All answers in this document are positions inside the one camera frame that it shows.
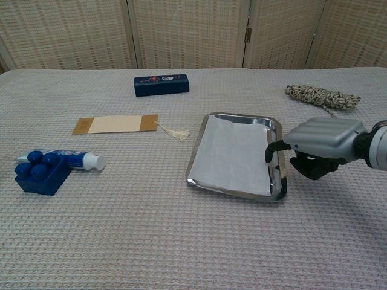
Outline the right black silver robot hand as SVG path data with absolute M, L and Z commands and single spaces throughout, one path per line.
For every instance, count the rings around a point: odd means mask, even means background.
M 368 134 L 362 122 L 339 118 L 312 118 L 274 141 L 265 150 L 265 161 L 271 162 L 275 152 L 293 150 L 293 167 L 311 180 L 318 180 L 336 171 L 340 165 L 355 161 L 354 143 Z

